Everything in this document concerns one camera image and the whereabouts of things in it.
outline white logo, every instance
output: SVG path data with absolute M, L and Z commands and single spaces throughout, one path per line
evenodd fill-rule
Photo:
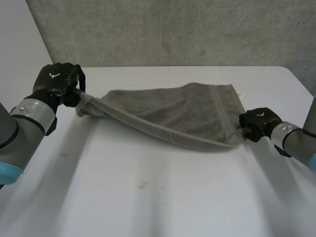
M 51 78 L 55 78 L 55 77 L 59 76 L 60 73 L 59 73 L 59 74 L 56 74 L 56 75 L 52 75 L 51 73 L 49 73 L 49 75 L 51 76 Z

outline towel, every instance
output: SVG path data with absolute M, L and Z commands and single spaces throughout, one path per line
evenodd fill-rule
M 221 151 L 246 138 L 245 110 L 232 85 L 189 83 L 177 88 L 111 90 L 101 99 L 76 90 L 79 117 L 114 118 L 151 136 L 200 151 Z

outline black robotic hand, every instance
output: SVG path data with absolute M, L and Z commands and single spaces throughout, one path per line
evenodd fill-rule
M 43 67 L 35 81 L 33 93 L 39 90 L 49 92 L 58 99 L 58 105 L 75 107 L 80 98 L 74 89 L 79 81 L 79 88 L 85 92 L 85 75 L 79 65 L 55 63 Z
M 55 63 L 44 66 L 39 72 L 33 87 L 33 94 L 26 99 L 36 99 L 47 104 L 56 114 L 59 105 L 75 107 L 80 97 L 75 93 L 79 81 L 79 89 L 85 92 L 85 75 L 79 65 L 71 63 Z M 57 117 L 46 136 L 57 126 Z
M 258 142 L 263 136 L 271 138 L 273 129 L 282 123 L 282 120 L 272 110 L 258 108 L 239 115 L 239 123 L 241 127 L 249 128 L 248 139 Z

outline white wall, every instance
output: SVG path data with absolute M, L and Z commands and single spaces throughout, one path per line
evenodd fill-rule
M 11 110 L 32 93 L 51 59 L 24 0 L 0 1 L 0 102 Z

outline robotic hand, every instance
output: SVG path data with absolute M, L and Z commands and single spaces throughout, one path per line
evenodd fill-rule
M 248 139 L 258 142 L 267 136 L 277 151 L 285 157 L 294 157 L 316 171 L 316 98 L 312 103 L 303 128 L 283 122 L 268 108 L 258 108 L 239 115 L 239 123 L 248 128 Z
M 79 65 L 56 63 L 43 67 L 33 87 L 11 114 L 0 103 L 0 188 L 17 181 L 41 143 L 57 125 L 59 105 L 75 107 L 79 81 L 85 92 L 85 75 Z

